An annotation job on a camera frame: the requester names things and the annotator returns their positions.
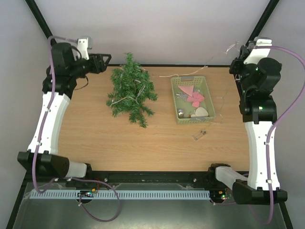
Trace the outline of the small green christmas tree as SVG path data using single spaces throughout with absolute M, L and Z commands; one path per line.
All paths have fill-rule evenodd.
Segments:
M 154 111 L 145 105 L 146 100 L 157 101 L 158 94 L 147 70 L 133 59 L 133 54 L 125 54 L 126 63 L 112 71 L 113 90 L 108 94 L 106 105 L 114 118 L 121 114 L 129 115 L 129 122 L 147 127 L 146 117 Z

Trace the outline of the light green plastic basket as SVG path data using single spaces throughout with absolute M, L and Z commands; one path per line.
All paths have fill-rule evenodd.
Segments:
M 176 122 L 210 123 L 216 117 L 212 98 L 204 76 L 181 76 L 171 79 Z

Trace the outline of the clear led string lights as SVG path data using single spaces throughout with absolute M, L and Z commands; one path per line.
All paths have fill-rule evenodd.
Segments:
M 170 84 L 171 84 L 171 79 L 174 78 L 174 77 L 181 77 L 181 76 L 201 76 L 199 73 L 200 71 L 204 70 L 204 69 L 207 69 L 208 68 L 208 64 L 205 64 L 204 66 L 202 66 L 201 68 L 191 72 L 191 73 L 187 73 L 187 74 L 170 74 L 170 75 L 161 75 L 160 76 L 160 79 L 162 82 L 165 81 L 166 78 L 168 78 L 170 80 Z M 207 125 L 211 125 L 212 123 L 220 123 L 222 121 L 222 114 L 221 114 L 221 110 L 223 108 L 223 104 L 218 104 L 218 101 L 221 101 L 221 102 L 224 102 L 224 98 L 225 96 L 224 95 L 218 95 L 218 91 L 215 87 L 213 87 L 210 83 L 210 78 L 206 78 L 206 82 L 207 82 L 207 85 L 208 85 L 208 89 L 209 89 L 209 92 L 210 92 L 210 95 L 211 95 L 211 98 L 212 98 L 212 102 L 213 102 L 213 105 L 214 105 L 214 109 L 215 109 L 215 112 L 216 112 L 216 117 L 215 119 L 210 122 L 210 123 L 204 123 L 204 124 L 207 124 Z

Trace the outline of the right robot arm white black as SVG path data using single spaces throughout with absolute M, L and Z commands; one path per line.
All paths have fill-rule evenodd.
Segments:
M 230 66 L 239 93 L 239 109 L 247 131 L 250 166 L 247 177 L 228 164 L 211 164 L 208 182 L 230 188 L 237 204 L 269 205 L 287 201 L 280 188 L 275 166 L 274 134 L 269 133 L 277 121 L 276 104 L 271 96 L 279 82 L 281 63 L 269 58 L 272 41 L 259 38 L 240 48 Z

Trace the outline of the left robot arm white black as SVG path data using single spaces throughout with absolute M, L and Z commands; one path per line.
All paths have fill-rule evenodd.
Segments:
M 77 45 L 60 42 L 51 48 L 51 63 L 42 84 L 42 109 L 38 125 L 27 151 L 19 152 L 17 161 L 28 173 L 51 178 L 85 177 L 90 165 L 73 162 L 58 155 L 58 140 L 65 111 L 77 86 L 77 79 L 88 73 L 107 69 L 109 54 L 89 53 L 88 38 Z

